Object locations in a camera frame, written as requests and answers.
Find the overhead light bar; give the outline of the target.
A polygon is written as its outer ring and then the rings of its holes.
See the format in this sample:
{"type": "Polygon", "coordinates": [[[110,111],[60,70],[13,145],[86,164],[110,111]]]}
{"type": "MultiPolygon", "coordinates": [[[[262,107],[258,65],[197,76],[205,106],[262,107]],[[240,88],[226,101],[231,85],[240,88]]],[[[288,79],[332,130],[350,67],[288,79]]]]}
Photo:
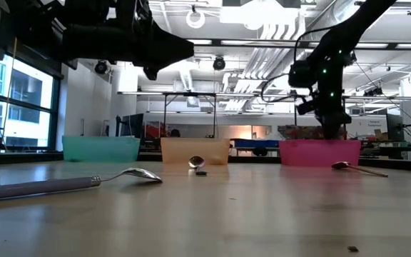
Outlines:
{"type": "MultiPolygon", "coordinates": [[[[215,47],[262,47],[262,48],[286,48],[314,49],[319,41],[296,40],[263,40],[263,39],[188,39],[195,46],[215,47]]],[[[355,49],[358,50],[385,50],[385,51],[411,51],[411,43],[406,42],[359,42],[355,49]]]]}

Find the dark monitor on stand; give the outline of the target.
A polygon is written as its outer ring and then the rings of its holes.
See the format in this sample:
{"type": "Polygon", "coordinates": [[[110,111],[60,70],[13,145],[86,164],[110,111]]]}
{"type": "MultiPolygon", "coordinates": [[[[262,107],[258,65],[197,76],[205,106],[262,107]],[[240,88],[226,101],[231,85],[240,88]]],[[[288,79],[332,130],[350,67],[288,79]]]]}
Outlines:
{"type": "Polygon", "coordinates": [[[143,132],[143,114],[123,116],[120,120],[120,136],[141,138],[143,132]]]}

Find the black table edge rail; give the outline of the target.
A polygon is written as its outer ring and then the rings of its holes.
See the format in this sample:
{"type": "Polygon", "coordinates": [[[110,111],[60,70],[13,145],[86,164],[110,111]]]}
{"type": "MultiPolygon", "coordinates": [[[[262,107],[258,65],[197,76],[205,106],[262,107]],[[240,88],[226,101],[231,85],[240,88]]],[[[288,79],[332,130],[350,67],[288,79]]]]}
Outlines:
{"type": "MultiPolygon", "coordinates": [[[[64,155],[62,152],[42,152],[42,153],[0,153],[0,164],[14,163],[36,163],[48,161],[62,161],[64,155]]],[[[90,162],[104,163],[130,163],[135,161],[162,161],[161,155],[142,155],[135,158],[124,157],[94,157],[90,162]]],[[[242,157],[229,156],[229,163],[259,163],[259,164],[281,164],[280,157],[242,157]]],[[[411,161],[395,160],[395,159],[376,159],[376,158],[360,158],[359,166],[371,168],[386,168],[402,171],[411,171],[411,161]]]]}

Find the orange plastic bin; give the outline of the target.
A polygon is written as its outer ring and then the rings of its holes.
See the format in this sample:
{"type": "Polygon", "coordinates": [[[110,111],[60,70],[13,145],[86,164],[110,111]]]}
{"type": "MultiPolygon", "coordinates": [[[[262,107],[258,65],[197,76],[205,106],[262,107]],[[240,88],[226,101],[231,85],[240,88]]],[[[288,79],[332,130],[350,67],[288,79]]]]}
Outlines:
{"type": "Polygon", "coordinates": [[[227,165],[230,140],[226,138],[161,138],[164,164],[187,164],[199,156],[210,165],[227,165]]]}

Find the large black-framed window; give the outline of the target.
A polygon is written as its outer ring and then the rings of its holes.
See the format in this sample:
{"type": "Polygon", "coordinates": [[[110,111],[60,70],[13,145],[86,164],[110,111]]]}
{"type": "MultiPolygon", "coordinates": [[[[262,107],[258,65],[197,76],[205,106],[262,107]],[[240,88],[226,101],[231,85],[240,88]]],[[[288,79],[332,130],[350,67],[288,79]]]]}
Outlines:
{"type": "Polygon", "coordinates": [[[23,61],[0,60],[0,143],[15,151],[52,150],[59,80],[23,61]]]}

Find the tall dark monitor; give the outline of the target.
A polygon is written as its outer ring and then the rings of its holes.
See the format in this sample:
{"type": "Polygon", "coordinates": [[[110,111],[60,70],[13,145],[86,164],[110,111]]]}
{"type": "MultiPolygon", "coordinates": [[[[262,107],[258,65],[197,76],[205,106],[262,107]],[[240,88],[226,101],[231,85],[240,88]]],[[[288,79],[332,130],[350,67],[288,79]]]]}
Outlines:
{"type": "Polygon", "coordinates": [[[386,114],[387,135],[390,141],[404,141],[403,122],[400,115],[386,114]]]}

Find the large lavender-handled spoon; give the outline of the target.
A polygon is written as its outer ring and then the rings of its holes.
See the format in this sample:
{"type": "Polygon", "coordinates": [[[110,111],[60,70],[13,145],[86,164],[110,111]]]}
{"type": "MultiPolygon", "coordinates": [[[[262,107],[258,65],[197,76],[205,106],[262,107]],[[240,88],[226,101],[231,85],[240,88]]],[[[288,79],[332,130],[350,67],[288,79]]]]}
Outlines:
{"type": "Polygon", "coordinates": [[[163,182],[161,177],[151,171],[142,168],[127,168],[110,178],[101,178],[95,175],[79,178],[55,178],[45,181],[4,184],[0,185],[0,199],[93,188],[100,186],[103,182],[108,182],[125,175],[148,179],[156,183],[163,182]]]}

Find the red fabric item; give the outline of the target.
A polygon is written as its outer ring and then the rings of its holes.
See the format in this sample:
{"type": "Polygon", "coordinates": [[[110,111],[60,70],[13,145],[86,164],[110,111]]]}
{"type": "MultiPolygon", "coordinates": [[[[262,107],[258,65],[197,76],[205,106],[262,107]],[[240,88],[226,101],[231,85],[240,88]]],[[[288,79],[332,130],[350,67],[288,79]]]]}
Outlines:
{"type": "Polygon", "coordinates": [[[164,124],[146,124],[144,136],[147,139],[157,139],[168,136],[168,130],[164,124]]]}

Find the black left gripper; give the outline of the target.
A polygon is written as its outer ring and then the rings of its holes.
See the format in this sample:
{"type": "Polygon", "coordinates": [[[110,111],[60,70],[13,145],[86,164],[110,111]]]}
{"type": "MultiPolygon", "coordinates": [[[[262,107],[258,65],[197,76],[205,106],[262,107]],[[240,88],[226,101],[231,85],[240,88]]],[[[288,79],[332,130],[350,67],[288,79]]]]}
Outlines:
{"type": "Polygon", "coordinates": [[[158,69],[149,64],[148,47],[155,35],[168,48],[158,57],[156,66],[165,68],[193,56],[194,44],[160,29],[154,21],[136,22],[136,26],[121,28],[117,23],[105,21],[75,21],[66,26],[62,34],[61,58],[131,61],[141,66],[150,80],[157,79],[158,69]]]}

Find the teal plastic bin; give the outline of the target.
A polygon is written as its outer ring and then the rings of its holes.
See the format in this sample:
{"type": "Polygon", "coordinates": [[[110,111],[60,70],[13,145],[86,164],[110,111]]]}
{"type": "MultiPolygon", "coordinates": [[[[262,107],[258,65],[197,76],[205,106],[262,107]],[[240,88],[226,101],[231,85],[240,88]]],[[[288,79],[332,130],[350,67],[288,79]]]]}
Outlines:
{"type": "Polygon", "coordinates": [[[133,137],[64,136],[65,161],[131,163],[137,160],[140,139],[133,137]]]}

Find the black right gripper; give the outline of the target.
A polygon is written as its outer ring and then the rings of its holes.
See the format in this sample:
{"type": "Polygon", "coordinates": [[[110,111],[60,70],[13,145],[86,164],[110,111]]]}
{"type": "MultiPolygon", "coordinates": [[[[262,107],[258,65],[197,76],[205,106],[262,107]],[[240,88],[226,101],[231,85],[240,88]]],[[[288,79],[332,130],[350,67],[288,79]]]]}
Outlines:
{"type": "Polygon", "coordinates": [[[318,84],[315,116],[322,124],[324,139],[343,140],[345,128],[352,119],[345,113],[342,100],[343,89],[340,84],[318,84]]]}

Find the blue storage bins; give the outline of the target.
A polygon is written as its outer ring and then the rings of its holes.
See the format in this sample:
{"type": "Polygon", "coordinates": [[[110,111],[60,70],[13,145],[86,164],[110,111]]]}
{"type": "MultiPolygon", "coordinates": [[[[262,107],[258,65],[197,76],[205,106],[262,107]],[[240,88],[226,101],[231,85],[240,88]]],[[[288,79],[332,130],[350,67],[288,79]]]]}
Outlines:
{"type": "Polygon", "coordinates": [[[279,141],[236,138],[234,140],[234,146],[237,148],[278,148],[279,141]]]}

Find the pink plastic bin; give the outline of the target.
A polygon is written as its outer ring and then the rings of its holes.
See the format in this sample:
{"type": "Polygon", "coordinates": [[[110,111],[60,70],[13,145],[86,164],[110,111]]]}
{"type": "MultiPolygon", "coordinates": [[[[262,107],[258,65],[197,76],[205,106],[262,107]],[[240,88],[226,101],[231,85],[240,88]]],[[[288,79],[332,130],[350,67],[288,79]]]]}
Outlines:
{"type": "Polygon", "coordinates": [[[282,165],[326,167],[346,161],[358,165],[361,142],[356,140],[293,139],[279,141],[282,165]]]}

